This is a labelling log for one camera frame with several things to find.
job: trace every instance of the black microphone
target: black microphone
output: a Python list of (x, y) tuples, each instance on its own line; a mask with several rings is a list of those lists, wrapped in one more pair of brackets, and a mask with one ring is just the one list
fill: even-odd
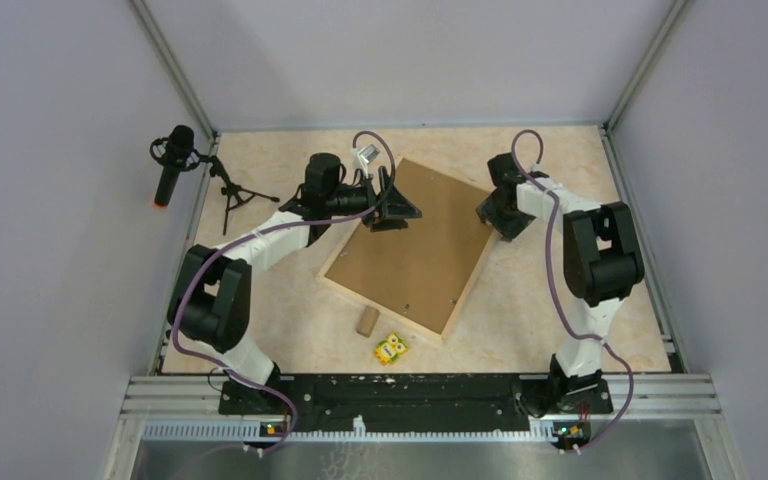
[[(166, 208), (172, 199), (172, 191), (178, 182), (178, 174), (195, 168), (196, 164), (188, 164), (193, 154), (193, 142), (195, 134), (193, 129), (186, 125), (178, 125), (172, 130), (169, 138), (160, 138), (152, 142), (151, 156), (157, 163), (163, 166), (160, 174), (160, 182), (157, 184), (157, 192), (154, 194), (154, 205)], [(154, 149), (166, 142), (165, 151), (160, 157), (155, 155)]]

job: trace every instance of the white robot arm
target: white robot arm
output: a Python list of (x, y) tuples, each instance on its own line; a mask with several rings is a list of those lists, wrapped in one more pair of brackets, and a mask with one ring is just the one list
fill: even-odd
[[(535, 218), (548, 220), (559, 199), (556, 228), (563, 235), (564, 279), (575, 297), (568, 306), (569, 337), (549, 367), (549, 388), (539, 411), (567, 402), (576, 393), (596, 387), (602, 375), (602, 344), (615, 314), (631, 288), (643, 280), (643, 259), (631, 211), (622, 202), (602, 205), (570, 192), (539, 171), (527, 181), (510, 153), (487, 162), (496, 189), (477, 209), (479, 218), (505, 240), (519, 235)], [(609, 242), (601, 248), (597, 240)]]
[[(375, 147), (355, 150), (356, 163), (364, 166), (377, 154)], [(345, 167), (337, 156), (317, 153), (305, 169), (305, 181), (296, 196), (279, 208), (264, 224), (243, 236), (253, 235), (238, 247), (224, 253), (205, 274), (196, 273), (217, 250), (195, 245), (187, 251), (169, 305), (167, 320), (174, 324), (187, 288), (196, 283), (190, 301), (184, 306), (179, 331), (194, 340), (211, 357), (256, 384), (267, 384), (280, 370), (248, 334), (252, 280), (296, 250), (314, 243), (328, 229), (333, 216), (358, 216), (372, 231), (407, 228), (407, 219), (420, 218), (422, 212), (411, 204), (392, 183), (384, 167), (379, 168), (380, 190), (372, 187), (372, 176), (364, 168), (356, 185), (341, 183)], [(276, 228), (293, 224), (288, 228)], [(206, 285), (219, 282), (216, 294)]]
[[(561, 199), (559, 216), (602, 208), (600, 203), (570, 192), (551, 178), (544, 177), (539, 181), (546, 190), (553, 191)], [(543, 221), (549, 220), (554, 202), (548, 194), (533, 183), (517, 185), (516, 199), (517, 209), (520, 212)], [(561, 234), (564, 233), (563, 227), (564, 222), (555, 222), (555, 229)], [(622, 298), (611, 298), (599, 302), (596, 306), (590, 306), (584, 299), (575, 298), (567, 309), (570, 327), (581, 335), (595, 334), (605, 337), (622, 302)], [(568, 377), (592, 375), (602, 369), (602, 345), (596, 340), (576, 340), (570, 337), (557, 351), (555, 358)]]

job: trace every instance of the wooden tray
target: wooden tray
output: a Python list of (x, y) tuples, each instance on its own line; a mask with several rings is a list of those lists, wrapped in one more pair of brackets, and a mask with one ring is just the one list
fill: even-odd
[(377, 233), (358, 222), (318, 277), (411, 328), (443, 339), (498, 240), (475, 213), (489, 192), (408, 159), (399, 162), (396, 187), (422, 210), (422, 218), (408, 220), (407, 229)]

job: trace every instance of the white wall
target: white wall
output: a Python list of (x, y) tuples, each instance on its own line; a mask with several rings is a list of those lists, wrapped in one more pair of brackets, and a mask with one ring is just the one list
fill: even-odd
[(214, 126), (605, 120), (670, 0), (150, 0)]
[(696, 2), (618, 139), (690, 366), (768, 479), (768, 2)]
[(195, 196), (152, 207), (182, 122), (126, 2), (0, 1), (0, 480), (100, 477)]

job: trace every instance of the microphone stand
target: microphone stand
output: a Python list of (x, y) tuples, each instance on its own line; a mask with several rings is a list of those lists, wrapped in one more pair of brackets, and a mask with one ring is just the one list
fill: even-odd
[[(200, 155), (199, 162), (210, 164), (210, 170), (208, 170), (208, 173), (210, 173), (210, 176), (211, 177), (219, 176), (219, 178), (221, 178), (222, 181), (225, 182), (225, 186), (222, 187), (222, 189), (220, 190), (222, 192), (222, 195), (224, 195), (226, 199), (225, 221), (222, 224), (223, 236), (228, 232), (228, 214), (231, 212), (231, 210), (242, 207), (243, 205), (249, 203), (255, 197), (262, 197), (267, 200), (271, 200), (273, 202), (281, 201), (278, 197), (271, 197), (269, 195), (266, 195), (260, 192), (255, 192), (254, 190), (243, 188), (241, 185), (238, 185), (232, 182), (231, 177), (228, 176), (228, 171), (225, 170), (225, 166), (222, 165), (222, 162), (219, 161), (219, 157), (217, 157), (216, 155)], [(243, 198), (240, 195), (240, 193), (248, 193), (249, 196), (246, 198)], [(232, 199), (235, 200), (235, 203), (233, 205), (231, 205)]]

